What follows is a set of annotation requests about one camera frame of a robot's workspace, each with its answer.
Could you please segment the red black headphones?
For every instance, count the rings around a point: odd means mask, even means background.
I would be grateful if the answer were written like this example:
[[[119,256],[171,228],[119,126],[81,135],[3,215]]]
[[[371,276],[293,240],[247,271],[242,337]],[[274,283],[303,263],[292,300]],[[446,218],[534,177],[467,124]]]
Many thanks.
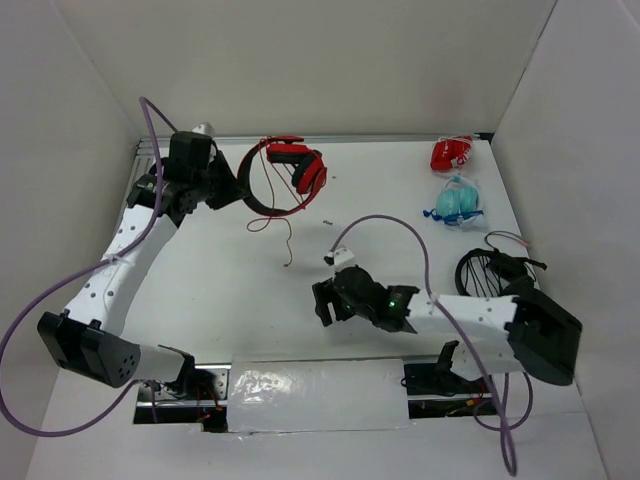
[[[271,165],[287,165],[293,167],[291,186],[296,193],[305,199],[289,210],[277,209],[261,203],[251,188],[251,167],[254,158],[266,154]],[[319,194],[327,179],[327,168],[322,153],[309,148],[304,138],[299,136],[267,136],[258,141],[243,157],[237,170],[237,180],[246,191],[243,199],[245,205],[255,214],[264,217],[282,218],[304,210]]]

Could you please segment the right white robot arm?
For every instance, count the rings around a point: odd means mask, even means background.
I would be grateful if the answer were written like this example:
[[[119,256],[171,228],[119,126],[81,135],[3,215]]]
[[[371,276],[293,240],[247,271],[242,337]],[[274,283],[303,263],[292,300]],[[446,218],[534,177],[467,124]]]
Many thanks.
[[[466,380],[523,372],[556,386],[574,380],[582,324],[535,288],[501,297],[437,295],[411,285],[384,286],[358,267],[313,285],[324,326],[363,318],[389,333],[456,334],[441,354]]]

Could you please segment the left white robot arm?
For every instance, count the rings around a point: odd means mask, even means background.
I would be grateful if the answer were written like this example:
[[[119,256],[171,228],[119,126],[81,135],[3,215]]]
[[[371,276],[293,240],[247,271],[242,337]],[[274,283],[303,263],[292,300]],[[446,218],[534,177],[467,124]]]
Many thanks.
[[[217,210],[244,195],[209,123],[174,133],[162,167],[161,177],[150,169],[133,184],[105,265],[62,313],[46,312],[37,325],[60,368],[113,388],[141,379],[185,389],[194,357],[124,339],[125,321],[151,265],[185,217],[201,203]]]

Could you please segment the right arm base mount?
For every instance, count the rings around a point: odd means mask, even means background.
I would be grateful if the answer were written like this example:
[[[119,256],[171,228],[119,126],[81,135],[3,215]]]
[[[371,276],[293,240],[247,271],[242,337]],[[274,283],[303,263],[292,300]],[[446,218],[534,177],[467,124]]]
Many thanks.
[[[404,363],[401,385],[408,398],[411,420],[495,415],[486,382],[465,380],[451,370],[459,342],[447,342],[437,358]]]

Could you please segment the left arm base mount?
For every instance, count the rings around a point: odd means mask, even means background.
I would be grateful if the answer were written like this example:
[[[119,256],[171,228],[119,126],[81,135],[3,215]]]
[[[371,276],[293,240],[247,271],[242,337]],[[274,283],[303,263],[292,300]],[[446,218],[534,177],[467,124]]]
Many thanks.
[[[187,360],[185,373],[168,383],[147,381],[138,386],[135,425],[189,424],[203,432],[228,431],[230,364],[196,364]]]

